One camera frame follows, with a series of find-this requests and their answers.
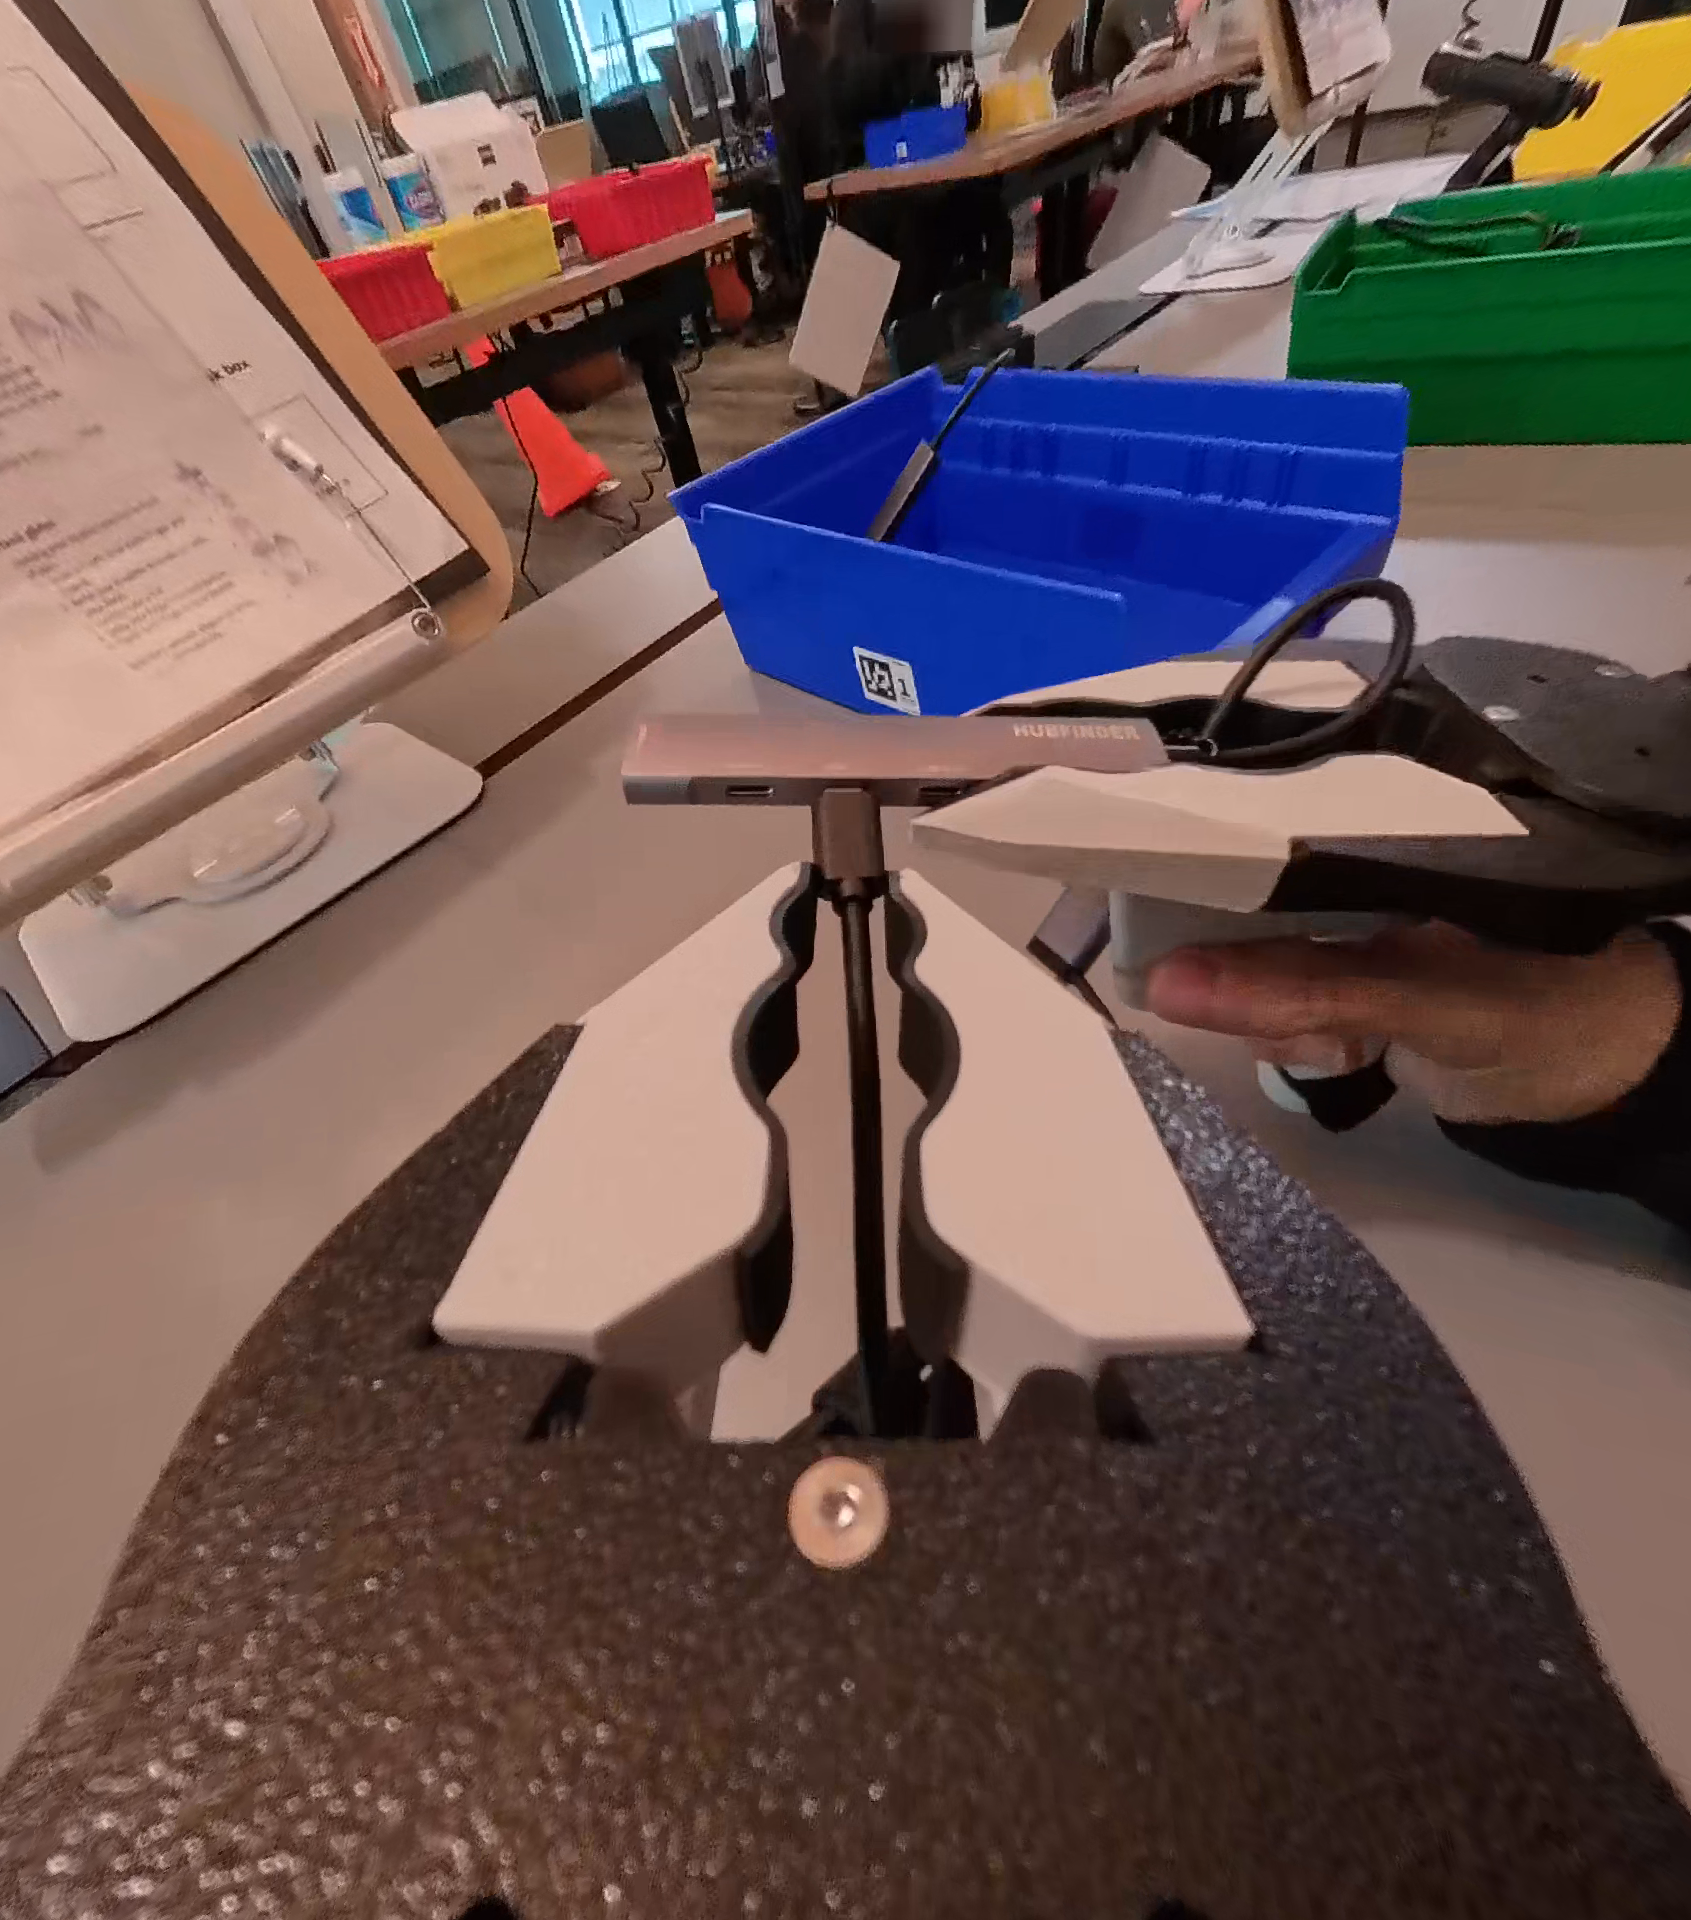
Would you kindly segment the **white cardboard box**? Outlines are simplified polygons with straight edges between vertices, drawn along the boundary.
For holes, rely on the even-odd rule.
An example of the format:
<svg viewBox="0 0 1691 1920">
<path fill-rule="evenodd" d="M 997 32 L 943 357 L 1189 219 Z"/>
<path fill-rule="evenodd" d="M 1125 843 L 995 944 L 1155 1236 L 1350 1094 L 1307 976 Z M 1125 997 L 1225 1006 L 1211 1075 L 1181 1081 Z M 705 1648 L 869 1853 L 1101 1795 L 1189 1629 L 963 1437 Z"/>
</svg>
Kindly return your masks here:
<svg viewBox="0 0 1691 1920">
<path fill-rule="evenodd" d="M 549 193 L 537 122 L 485 92 L 395 108 L 389 125 L 423 162 L 447 220 L 543 200 Z"/>
</svg>

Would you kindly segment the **blue plastic bin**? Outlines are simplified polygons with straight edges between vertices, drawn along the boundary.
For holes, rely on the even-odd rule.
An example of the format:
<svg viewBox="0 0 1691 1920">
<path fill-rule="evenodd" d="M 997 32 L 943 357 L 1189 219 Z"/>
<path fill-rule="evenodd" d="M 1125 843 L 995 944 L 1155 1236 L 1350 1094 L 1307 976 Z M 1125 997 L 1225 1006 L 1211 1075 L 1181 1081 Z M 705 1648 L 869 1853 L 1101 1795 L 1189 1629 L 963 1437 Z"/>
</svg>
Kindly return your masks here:
<svg viewBox="0 0 1691 1920">
<path fill-rule="evenodd" d="M 915 372 L 673 490 L 753 672 L 953 717 L 1249 646 L 1384 569 L 1408 397 L 1372 382 L 1001 371 L 897 540 L 865 540 L 961 387 Z"/>
</svg>

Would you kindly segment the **yellow black object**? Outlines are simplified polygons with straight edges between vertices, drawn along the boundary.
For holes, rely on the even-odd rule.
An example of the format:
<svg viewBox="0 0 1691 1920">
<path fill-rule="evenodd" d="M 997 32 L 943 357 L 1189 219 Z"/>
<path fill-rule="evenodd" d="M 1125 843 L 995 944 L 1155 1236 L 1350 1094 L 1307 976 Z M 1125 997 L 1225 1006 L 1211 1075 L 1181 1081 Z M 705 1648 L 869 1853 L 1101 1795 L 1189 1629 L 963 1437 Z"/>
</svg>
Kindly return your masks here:
<svg viewBox="0 0 1691 1920">
<path fill-rule="evenodd" d="M 1592 83 L 1594 99 L 1582 115 L 1518 142 L 1508 162 L 1516 184 L 1598 175 L 1670 115 L 1691 91 L 1691 12 L 1566 39 L 1544 65 Z M 1691 166 L 1691 129 L 1662 155 L 1632 164 Z"/>
</svg>

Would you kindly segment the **white paper sheet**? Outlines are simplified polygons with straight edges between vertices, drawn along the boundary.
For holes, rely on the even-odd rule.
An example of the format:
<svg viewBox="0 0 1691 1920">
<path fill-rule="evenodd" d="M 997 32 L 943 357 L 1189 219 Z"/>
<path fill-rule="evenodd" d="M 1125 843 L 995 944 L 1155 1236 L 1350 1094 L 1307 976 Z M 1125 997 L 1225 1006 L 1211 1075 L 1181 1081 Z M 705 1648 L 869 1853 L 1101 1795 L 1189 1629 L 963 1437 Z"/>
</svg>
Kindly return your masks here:
<svg viewBox="0 0 1691 1920">
<path fill-rule="evenodd" d="M 1141 283 L 1145 298 L 1255 292 L 1289 283 L 1342 216 L 1382 216 L 1424 171 L 1392 161 L 1285 178 L 1261 211 L 1231 219 L 1227 202 L 1189 211 L 1189 245 Z"/>
</svg>

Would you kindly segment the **orange traffic cone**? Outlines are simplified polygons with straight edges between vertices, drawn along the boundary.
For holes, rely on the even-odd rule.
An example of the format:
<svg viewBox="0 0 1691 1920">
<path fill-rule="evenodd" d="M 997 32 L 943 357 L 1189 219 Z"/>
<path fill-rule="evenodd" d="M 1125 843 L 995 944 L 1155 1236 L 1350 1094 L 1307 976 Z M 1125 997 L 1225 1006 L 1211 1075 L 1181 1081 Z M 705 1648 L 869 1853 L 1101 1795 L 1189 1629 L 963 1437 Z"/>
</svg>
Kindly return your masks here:
<svg viewBox="0 0 1691 1920">
<path fill-rule="evenodd" d="M 567 516 L 617 484 L 611 469 L 571 436 L 535 391 L 501 397 L 493 411 L 529 469 L 545 516 Z"/>
</svg>

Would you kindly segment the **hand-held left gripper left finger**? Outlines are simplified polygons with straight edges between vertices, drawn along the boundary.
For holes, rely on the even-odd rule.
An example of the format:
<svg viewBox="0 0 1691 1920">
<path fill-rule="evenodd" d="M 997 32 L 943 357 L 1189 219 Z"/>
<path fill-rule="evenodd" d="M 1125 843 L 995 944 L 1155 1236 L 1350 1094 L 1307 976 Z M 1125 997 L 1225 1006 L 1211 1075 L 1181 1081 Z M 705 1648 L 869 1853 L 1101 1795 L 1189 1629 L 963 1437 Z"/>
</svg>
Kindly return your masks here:
<svg viewBox="0 0 1691 1920">
<path fill-rule="evenodd" d="M 771 1094 L 801 1053 L 809 868 L 793 862 L 581 1020 L 431 1317 L 439 1343 L 585 1365 L 709 1437 L 723 1366 L 793 1280 Z"/>
</svg>

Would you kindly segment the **person's right hand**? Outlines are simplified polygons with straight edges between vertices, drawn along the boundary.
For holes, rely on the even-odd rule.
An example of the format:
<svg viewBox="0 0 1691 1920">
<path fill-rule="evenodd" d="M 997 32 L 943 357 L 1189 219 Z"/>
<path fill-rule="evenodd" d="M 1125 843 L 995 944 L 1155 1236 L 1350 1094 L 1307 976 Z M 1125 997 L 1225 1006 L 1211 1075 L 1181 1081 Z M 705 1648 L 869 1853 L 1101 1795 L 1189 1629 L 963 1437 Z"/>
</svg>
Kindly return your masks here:
<svg viewBox="0 0 1691 1920">
<path fill-rule="evenodd" d="M 1646 1081 L 1672 1042 L 1680 984 L 1644 931 L 1552 956 L 1416 925 L 1360 942 L 1179 949 L 1149 969 L 1145 1008 L 1305 1078 L 1378 1067 L 1444 1122 L 1550 1125 L 1600 1115 Z"/>
</svg>

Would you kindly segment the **grey hub cable adapter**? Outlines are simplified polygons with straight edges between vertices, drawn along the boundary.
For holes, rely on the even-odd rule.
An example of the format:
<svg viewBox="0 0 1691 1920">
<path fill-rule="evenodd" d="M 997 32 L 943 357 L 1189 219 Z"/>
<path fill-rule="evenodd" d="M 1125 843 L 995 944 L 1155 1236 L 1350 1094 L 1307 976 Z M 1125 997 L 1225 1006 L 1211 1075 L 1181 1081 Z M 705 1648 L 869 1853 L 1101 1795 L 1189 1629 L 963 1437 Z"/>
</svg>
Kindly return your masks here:
<svg viewBox="0 0 1691 1920">
<path fill-rule="evenodd" d="M 1301 725 L 1279 738 L 1257 741 L 1247 734 L 1255 725 L 1241 711 L 1279 655 L 1325 626 L 1348 607 L 1372 604 L 1386 616 L 1386 644 L 1376 678 L 1352 678 L 1352 692 L 1323 720 Z M 1382 708 L 1404 678 L 1416 637 L 1416 615 L 1406 589 L 1384 578 L 1352 578 L 1317 591 L 1293 607 L 1245 653 L 1215 696 L 1195 711 L 1195 719 L 1163 732 L 1167 761 L 1207 762 L 1231 768 L 1283 767 L 1329 757 L 1356 734 L 1366 719 Z M 1109 1006 L 1089 986 L 1089 972 L 1111 940 L 1111 909 L 1103 893 L 1067 888 L 1037 926 L 1027 953 L 1047 972 L 1073 988 L 1097 1015 L 1111 1023 Z"/>
</svg>

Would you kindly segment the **wooden document stand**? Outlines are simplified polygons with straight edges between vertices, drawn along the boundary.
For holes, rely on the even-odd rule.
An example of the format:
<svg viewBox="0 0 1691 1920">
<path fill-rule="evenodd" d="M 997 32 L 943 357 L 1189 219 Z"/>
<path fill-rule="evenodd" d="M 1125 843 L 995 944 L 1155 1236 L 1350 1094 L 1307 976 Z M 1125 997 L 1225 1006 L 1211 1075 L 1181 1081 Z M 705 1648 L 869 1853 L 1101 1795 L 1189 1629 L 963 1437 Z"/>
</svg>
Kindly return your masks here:
<svg viewBox="0 0 1691 1920">
<path fill-rule="evenodd" d="M 0 4 L 0 937 L 485 640 L 505 563 L 249 166 Z"/>
</svg>

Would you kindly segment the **red plastic bin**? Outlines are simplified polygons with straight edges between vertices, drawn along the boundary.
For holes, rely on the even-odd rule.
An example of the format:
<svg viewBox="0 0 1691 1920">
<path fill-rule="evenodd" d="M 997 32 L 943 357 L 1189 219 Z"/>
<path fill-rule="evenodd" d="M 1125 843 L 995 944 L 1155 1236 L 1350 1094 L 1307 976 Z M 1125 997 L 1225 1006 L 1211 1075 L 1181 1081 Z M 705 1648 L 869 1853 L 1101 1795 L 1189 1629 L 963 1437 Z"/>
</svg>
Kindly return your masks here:
<svg viewBox="0 0 1691 1920">
<path fill-rule="evenodd" d="M 551 187 L 547 213 L 589 263 L 609 260 L 713 225 L 713 176 L 703 155 L 613 168 Z"/>
<path fill-rule="evenodd" d="M 377 345 L 447 323 L 455 307 L 417 236 L 317 260 L 319 272 Z"/>
</svg>

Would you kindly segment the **green plastic bin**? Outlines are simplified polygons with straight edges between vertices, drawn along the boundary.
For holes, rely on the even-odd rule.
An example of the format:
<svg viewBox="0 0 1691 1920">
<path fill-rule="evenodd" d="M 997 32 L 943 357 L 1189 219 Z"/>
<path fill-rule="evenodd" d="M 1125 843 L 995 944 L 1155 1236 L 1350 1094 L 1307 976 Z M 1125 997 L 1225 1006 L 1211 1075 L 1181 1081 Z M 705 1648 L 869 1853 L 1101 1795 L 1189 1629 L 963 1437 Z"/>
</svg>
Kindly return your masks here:
<svg viewBox="0 0 1691 1920">
<path fill-rule="evenodd" d="M 1287 372 L 1402 389 L 1412 448 L 1691 444 L 1691 164 L 1340 216 Z"/>
</svg>

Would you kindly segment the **wooden table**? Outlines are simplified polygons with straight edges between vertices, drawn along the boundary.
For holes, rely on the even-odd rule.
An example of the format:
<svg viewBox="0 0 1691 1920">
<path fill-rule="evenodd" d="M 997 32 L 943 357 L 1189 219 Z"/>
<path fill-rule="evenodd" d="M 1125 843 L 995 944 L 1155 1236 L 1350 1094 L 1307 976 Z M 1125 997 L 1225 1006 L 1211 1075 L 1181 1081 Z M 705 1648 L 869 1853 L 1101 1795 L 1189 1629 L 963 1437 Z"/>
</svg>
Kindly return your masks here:
<svg viewBox="0 0 1691 1920">
<path fill-rule="evenodd" d="M 1211 91 L 1253 86 L 1259 76 L 1249 47 L 1179 60 L 1123 86 L 1073 96 L 1049 121 L 975 132 L 947 156 L 835 173 L 805 184 L 801 196 L 899 260 L 897 316 L 923 312 L 951 286 L 961 253 L 943 248 L 949 214 L 977 214 L 981 233 L 991 233 L 995 220 L 1037 202 L 1037 292 L 1049 301 L 1087 272 L 1091 176 L 1183 104 Z"/>
<path fill-rule="evenodd" d="M 711 303 L 709 260 L 741 256 L 755 228 L 749 213 L 723 213 L 647 247 L 455 311 L 379 345 L 379 352 L 433 424 L 469 421 L 615 352 L 643 385 L 669 484 L 685 487 L 699 480 L 703 469 L 677 376 L 683 325 Z"/>
</svg>

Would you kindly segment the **small blue bin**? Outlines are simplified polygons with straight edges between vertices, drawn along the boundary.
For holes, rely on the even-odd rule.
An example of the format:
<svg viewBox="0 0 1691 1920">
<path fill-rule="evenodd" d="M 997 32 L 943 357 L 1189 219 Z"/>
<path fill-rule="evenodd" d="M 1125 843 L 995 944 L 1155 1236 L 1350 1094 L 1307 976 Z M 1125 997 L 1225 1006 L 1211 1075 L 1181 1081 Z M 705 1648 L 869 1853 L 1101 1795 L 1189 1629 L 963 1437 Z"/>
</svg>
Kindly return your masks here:
<svg viewBox="0 0 1691 1920">
<path fill-rule="evenodd" d="M 869 171 L 899 171 L 957 155 L 969 132 L 963 100 L 905 108 L 869 121 L 861 129 L 861 155 Z"/>
</svg>

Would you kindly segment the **white stand base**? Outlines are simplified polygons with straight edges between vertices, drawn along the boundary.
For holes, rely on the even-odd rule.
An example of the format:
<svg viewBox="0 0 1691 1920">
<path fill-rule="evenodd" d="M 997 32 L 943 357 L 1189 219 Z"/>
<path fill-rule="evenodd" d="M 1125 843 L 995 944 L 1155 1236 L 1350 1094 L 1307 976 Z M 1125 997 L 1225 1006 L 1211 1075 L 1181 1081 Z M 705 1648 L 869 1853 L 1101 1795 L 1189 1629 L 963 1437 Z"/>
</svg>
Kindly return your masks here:
<svg viewBox="0 0 1691 1920">
<path fill-rule="evenodd" d="M 409 732 L 345 727 L 19 925 L 21 1008 L 51 1054 L 147 1028 L 457 825 L 481 789 Z"/>
</svg>

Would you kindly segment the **white hanging card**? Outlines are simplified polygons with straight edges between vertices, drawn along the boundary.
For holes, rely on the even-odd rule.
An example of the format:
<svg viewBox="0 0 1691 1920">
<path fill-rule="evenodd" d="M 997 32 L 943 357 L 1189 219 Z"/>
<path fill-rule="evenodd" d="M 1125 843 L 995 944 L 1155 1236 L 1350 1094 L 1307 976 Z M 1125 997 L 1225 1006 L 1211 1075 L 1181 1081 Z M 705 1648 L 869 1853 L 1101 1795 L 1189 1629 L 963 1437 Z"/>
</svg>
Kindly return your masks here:
<svg viewBox="0 0 1691 1920">
<path fill-rule="evenodd" d="M 1165 131 L 1145 136 L 1137 156 L 1111 181 L 1111 202 L 1087 253 L 1103 271 L 1203 200 L 1211 166 Z"/>
<path fill-rule="evenodd" d="M 901 265 L 839 220 L 823 227 L 789 365 L 827 394 L 851 401 L 879 347 Z"/>
</svg>

